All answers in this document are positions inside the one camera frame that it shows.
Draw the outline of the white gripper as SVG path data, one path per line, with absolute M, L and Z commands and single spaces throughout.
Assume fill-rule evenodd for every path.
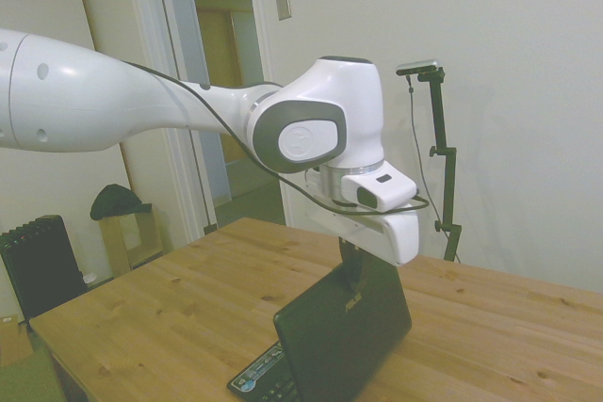
M 419 224 L 415 211 L 377 216 L 350 216 L 310 208 L 306 216 L 339 239 L 342 266 L 350 289 L 360 291 L 366 251 L 401 266 L 419 251 Z

